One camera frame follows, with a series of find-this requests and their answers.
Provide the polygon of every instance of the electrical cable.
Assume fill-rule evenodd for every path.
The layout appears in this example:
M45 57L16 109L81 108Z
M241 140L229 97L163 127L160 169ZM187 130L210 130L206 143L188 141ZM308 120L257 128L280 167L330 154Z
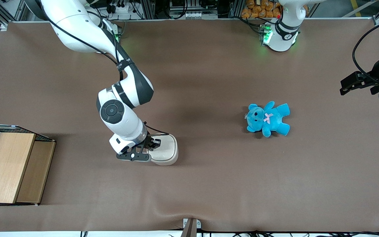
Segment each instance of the electrical cable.
M177 18L174 18L173 16L170 16L166 10L167 10L167 2L169 2L169 0L164 0L164 14L166 15L167 18L169 19L174 19L174 20L177 20L181 17L183 17L185 15L185 13L187 13L187 10L188 10L188 2L187 0L183 0L184 1L184 7L182 9L182 13L181 15L179 15Z
M89 46L90 48L92 48L92 49L98 51L99 53L103 54L104 56L106 56L107 58L109 58L113 63L115 63L115 65L117 64L117 62L116 62L112 57L110 57L109 55L107 55L105 52L102 52L102 50L100 50L100 49L94 47L93 45L90 45L90 44L87 43L87 42L84 42L83 40L81 40L81 39L79 39L79 38L77 38L77 37L71 35L71 34L68 33L66 30L64 30L64 29L62 29L61 27L59 27L56 23L54 23L54 22L48 17L48 15L46 14L46 12L45 12L44 9L43 9L43 13L44 13L44 15L46 16L46 18L48 19L48 21L49 21L52 25L54 25L56 28L58 28L60 31L64 32L65 34L67 34L68 36L72 37L73 39L76 39L76 40L78 40L79 42L82 42L82 43L84 43L85 45Z
M259 32L259 31L257 31L256 29L253 28L253 27L260 27L259 24L251 23L251 22L249 22L247 19L241 18L241 17L239 17L239 16L232 16L231 18L238 18L238 19L241 20L243 23L247 24L247 25L251 28L251 30L254 31L255 33L260 34L260 35L264 35L264 33L261 33L261 32Z
M355 63L355 66L362 72L362 74L364 74L364 76L366 76L367 78L373 80L375 83L378 83L379 84L379 79L377 78L373 78L371 77L367 72L365 72L358 64L358 62L356 61L356 57L355 57L355 53L356 53L356 49L358 48L359 44L362 42L362 40L367 36L369 35L371 32L373 32L375 29L379 28L379 24L374 26L372 29L370 29L369 31L367 31L360 39L359 41L356 43L355 47L353 48L353 51L352 51L352 59L353 59L353 63Z
M141 18L141 20L144 20L144 17L143 17L143 15L140 13L140 10L137 8L137 5L136 5L135 1L134 1L134 0L131 0L130 3L131 3L131 5L133 6L133 8L135 9L137 15Z
M169 135L169 133L167 133L167 132L162 132L161 130L157 130L157 129L154 129L154 128L148 126L146 121L144 121L143 123L144 123L144 125L145 125L146 127L150 128L151 130L154 130L154 131L156 131L156 132L160 132L160 133L162 133L163 135Z
M100 15L100 17L101 18L107 18L107 15L105 15L105 14L103 14L103 16L102 16L102 13L100 13L100 11L99 11L99 9L98 8L96 8L96 11L99 13L99 15Z
M111 30L111 33L113 35L114 45L115 45L115 58L116 58L116 61L119 63L119 56L118 56L118 43L119 42L116 40L115 32L113 31L112 27L109 25L107 20L103 19L102 21L104 22L106 27L108 27ZM122 81L123 79L124 79L124 73L122 72L122 70L120 70L119 71L119 81Z
M254 24L254 23L249 22L247 18L244 19L244 18L241 18L240 16L237 16L237 15L232 16L231 18L238 18L238 19L241 20L243 23L248 24L248 25L251 25L251 26L257 26L257 27L260 26L259 24ZM264 18L257 17L256 19L260 19L260 20L263 20L263 21L268 22L268 23L271 23L271 24L276 24L276 23L271 22L271 21L268 21L268 20L266 20L266 19L264 19Z
M318 9L318 7L320 6L321 3L317 3L317 6L315 7L314 11L310 13L310 15L308 17L312 17L314 15L314 13L316 12L316 10Z
M204 1L205 0L198 0L198 4L204 8L204 9L208 9L208 10L211 10L211 9L216 9L217 8L217 5L218 5L218 1L215 1L215 4L212 5L212 6L209 6L207 4L204 4Z

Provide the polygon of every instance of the brown mat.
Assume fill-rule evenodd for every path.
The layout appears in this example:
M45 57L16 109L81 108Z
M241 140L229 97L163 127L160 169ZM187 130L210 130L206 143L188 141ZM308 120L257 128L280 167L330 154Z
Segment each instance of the brown mat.
M129 23L122 45L155 95L135 112L174 134L171 167L122 162L96 112L118 79L99 54L65 48L46 23L0 33L0 123L58 141L39 207L0 207L0 231L379 231L379 100L340 96L371 20L308 20L288 52L240 21ZM379 60L379 29L358 49ZM289 103L287 137L248 133L250 103Z

